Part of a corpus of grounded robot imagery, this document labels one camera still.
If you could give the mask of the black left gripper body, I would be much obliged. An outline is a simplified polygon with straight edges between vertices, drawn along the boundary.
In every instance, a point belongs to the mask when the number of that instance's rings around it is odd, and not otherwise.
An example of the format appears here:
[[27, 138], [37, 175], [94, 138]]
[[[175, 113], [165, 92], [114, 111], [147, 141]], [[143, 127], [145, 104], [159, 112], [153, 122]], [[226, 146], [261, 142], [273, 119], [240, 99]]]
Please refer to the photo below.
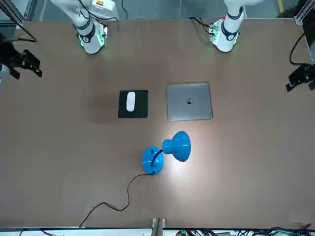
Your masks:
[[304, 69], [305, 69], [305, 81], [306, 82], [314, 81], [315, 80], [315, 64], [306, 65]]

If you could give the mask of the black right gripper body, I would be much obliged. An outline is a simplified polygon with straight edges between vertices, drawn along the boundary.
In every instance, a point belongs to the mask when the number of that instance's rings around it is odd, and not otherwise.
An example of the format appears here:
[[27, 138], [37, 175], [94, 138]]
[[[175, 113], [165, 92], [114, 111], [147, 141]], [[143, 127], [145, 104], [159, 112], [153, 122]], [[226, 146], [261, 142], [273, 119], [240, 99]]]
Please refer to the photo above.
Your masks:
[[24, 52], [17, 51], [13, 44], [0, 34], [0, 69], [9, 68], [24, 68]]

